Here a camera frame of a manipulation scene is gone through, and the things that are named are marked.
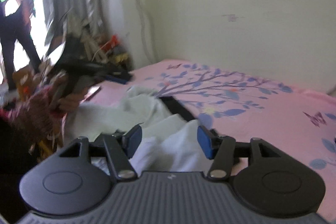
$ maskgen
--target smartphone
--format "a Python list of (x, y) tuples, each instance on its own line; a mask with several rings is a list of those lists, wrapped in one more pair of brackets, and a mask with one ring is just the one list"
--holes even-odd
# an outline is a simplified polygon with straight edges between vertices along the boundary
[(88, 93), (85, 95), (85, 99), (83, 100), (83, 102), (90, 101), (99, 91), (101, 91), (101, 86), (99, 85), (92, 86), (89, 89)]

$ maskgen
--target hand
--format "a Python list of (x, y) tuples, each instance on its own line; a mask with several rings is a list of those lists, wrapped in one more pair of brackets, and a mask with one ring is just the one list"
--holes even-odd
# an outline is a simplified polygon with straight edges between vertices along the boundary
[[(59, 85), (64, 83), (67, 80), (67, 76), (59, 76), (54, 81), (52, 88), (51, 88), (51, 94), (54, 95)], [(71, 93), (68, 96), (61, 98), (58, 100), (59, 103), (59, 110), (64, 112), (72, 112), (76, 110), (76, 108), (79, 106), (82, 100), (84, 100), (85, 95), (88, 93), (89, 88), (83, 89), (83, 91), (79, 94)]]

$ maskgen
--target crumpled white fabric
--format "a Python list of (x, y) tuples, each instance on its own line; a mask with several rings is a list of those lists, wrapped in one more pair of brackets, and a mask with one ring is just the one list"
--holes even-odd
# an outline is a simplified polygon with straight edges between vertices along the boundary
[(130, 160), (138, 174), (143, 170), (172, 172), (207, 172), (208, 160), (198, 142), (198, 121), (184, 121), (172, 115), (155, 90), (131, 87), (117, 107), (83, 103), (68, 115), (64, 126), (64, 143), (79, 136), (94, 141), (100, 133), (113, 134), (116, 130), (129, 131), (140, 124), (142, 142)]

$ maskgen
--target pink bedsheet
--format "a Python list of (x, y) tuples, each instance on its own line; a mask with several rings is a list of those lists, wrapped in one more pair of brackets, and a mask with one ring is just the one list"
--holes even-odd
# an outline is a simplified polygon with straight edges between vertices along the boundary
[(112, 105), (131, 85), (176, 97), (207, 128), (241, 142), (263, 138), (310, 166), (327, 189), (318, 213), (327, 221), (335, 220), (335, 98), (243, 73), (166, 60), (134, 71), (128, 85), (103, 83), (92, 101)]

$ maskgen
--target gray ribbed surface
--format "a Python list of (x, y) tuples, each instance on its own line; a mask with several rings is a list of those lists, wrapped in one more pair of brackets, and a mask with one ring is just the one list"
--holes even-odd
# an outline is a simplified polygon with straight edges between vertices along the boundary
[(205, 181), (201, 173), (145, 172), (120, 183), (108, 199), (85, 215), (48, 219), (28, 214), (20, 224), (326, 224), (317, 214), (295, 219), (260, 216), (243, 207), (225, 184)]

